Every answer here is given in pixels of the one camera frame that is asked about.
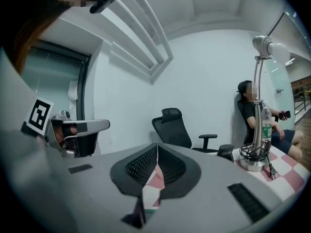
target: black office chair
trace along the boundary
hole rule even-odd
[[[237,106],[239,108],[239,111],[241,112],[241,115],[243,117],[243,114],[244,114],[244,105],[243,105],[243,102],[241,102],[240,100],[237,101]],[[246,136],[245,136],[245,139],[244,139],[244,144],[248,144],[248,143],[251,143],[251,142],[247,142],[247,139],[249,138],[249,135],[250,135],[250,131],[251,131],[251,127],[249,126],[248,122],[244,119],[243,117],[243,120],[245,122],[245,125],[246,125],[246,128],[247,128],[247,133],[246,133]],[[278,116],[275,116],[275,122],[278,122]]]
[[[162,110],[162,114],[162,117],[152,120],[152,125],[163,143],[190,149],[192,143],[185,128],[180,110],[177,108],[167,108]],[[210,138],[217,138],[216,134],[203,134],[199,138],[204,139],[203,148],[193,148],[193,150],[203,153],[218,152],[218,150],[207,148],[208,140]]]

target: smartphone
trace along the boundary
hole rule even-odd
[[[291,118],[291,111],[287,111],[285,113],[281,113],[281,114],[279,114],[279,117],[280,118],[282,118],[282,117]]]

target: lamp base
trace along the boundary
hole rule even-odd
[[[269,162],[267,158],[265,158],[263,161],[260,161],[260,162],[249,161],[247,159],[241,159],[241,166],[247,171],[261,172],[269,166]]]

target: plastic water bottle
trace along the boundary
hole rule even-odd
[[[261,112],[262,120],[262,141],[266,142],[267,140],[271,142],[272,134],[272,114],[268,107],[268,103],[264,102],[264,107]]]

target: black shirt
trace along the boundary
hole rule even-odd
[[[250,117],[256,118],[256,116],[255,116],[255,104],[253,102],[238,101],[238,108],[242,114],[242,117],[243,117],[244,122],[245,122],[246,127],[247,127],[247,134],[246,134],[246,137],[244,139],[244,144],[252,143],[253,139],[254,139],[255,130],[249,126],[247,119]]]

